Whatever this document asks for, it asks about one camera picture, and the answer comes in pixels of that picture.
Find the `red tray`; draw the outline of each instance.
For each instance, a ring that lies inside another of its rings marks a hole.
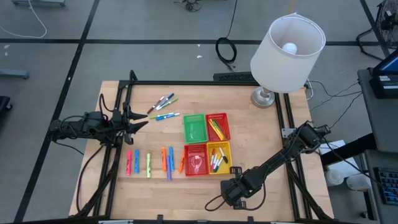
[[[228,118],[226,117],[226,113],[218,113],[218,114],[206,114],[206,127],[207,127],[207,135],[209,136],[209,142],[219,142],[219,141],[229,141],[231,139],[231,135],[229,133],[228,126]],[[217,122],[221,131],[223,132],[226,139],[221,140],[218,135],[214,132],[213,128],[209,125],[209,119],[213,119]]]
[[[206,144],[186,145],[185,150],[185,175],[209,174]]]

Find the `white container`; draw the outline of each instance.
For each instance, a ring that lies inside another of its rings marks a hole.
[[[351,190],[367,190],[371,188],[371,180],[363,174],[357,174],[347,178],[347,186]]]
[[[286,43],[295,44],[297,53],[282,50]],[[316,23],[298,14],[281,17],[271,24],[251,59],[253,77],[273,92],[299,90],[325,44],[325,34]]]
[[[326,184],[328,187],[340,185],[344,181],[344,177],[338,170],[328,170],[325,172]]]

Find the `plastic bin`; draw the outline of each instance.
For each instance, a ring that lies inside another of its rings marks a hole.
[[[215,149],[215,154],[221,155],[220,147],[223,149],[223,152],[228,159],[228,163],[222,161],[220,167],[217,172],[213,172],[210,168],[210,162],[208,163],[208,169],[210,174],[229,174],[229,168],[232,166],[232,156],[231,156],[231,148],[229,147],[229,142],[209,142],[207,143],[207,156],[208,161],[211,159],[211,153],[213,149]]]
[[[204,114],[184,116],[185,142],[188,144],[207,142],[207,130]]]
[[[229,125],[228,125],[228,118],[226,117],[226,113],[217,113],[217,114],[207,114],[206,115],[206,127],[207,133],[209,136],[209,142],[220,142],[221,139],[218,137],[216,132],[213,128],[209,125],[208,121],[213,119],[217,122],[218,126],[220,127],[221,131],[223,132],[226,139],[222,141],[228,141],[231,139],[231,135],[229,133]]]
[[[185,175],[209,174],[206,144],[185,145]]]

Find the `keyboard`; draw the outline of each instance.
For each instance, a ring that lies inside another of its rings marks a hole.
[[[377,181],[382,184],[379,186],[384,203],[388,205],[398,205],[398,170],[375,168],[374,174]]]

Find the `white cord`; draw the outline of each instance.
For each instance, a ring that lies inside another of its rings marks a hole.
[[[11,35],[14,35],[14,36],[17,36],[17,37],[36,38],[36,39],[43,38],[43,37],[47,34],[47,28],[45,27],[45,25],[43,24],[43,22],[42,22],[42,21],[39,19],[39,17],[37,16],[35,10],[33,9],[33,6],[32,6],[32,3],[30,2],[30,0],[27,0],[27,1],[29,2],[29,6],[30,6],[30,9],[32,10],[33,14],[35,14],[37,20],[38,20],[38,21],[41,23],[41,25],[43,26],[43,28],[44,28],[44,34],[41,35],[40,37],[34,37],[34,36],[19,35],[19,34],[15,34],[15,33],[9,32],[9,31],[7,31],[5,28],[3,28],[2,26],[0,26],[0,29],[2,29],[4,32],[6,32],[6,33],[8,33],[8,34],[11,34]]]
[[[313,89],[312,89],[312,85],[311,85],[310,80],[307,79],[307,81],[308,81],[308,85],[310,86],[310,89],[311,89],[311,96],[309,98],[307,98],[307,100],[311,100],[311,98],[313,97]]]

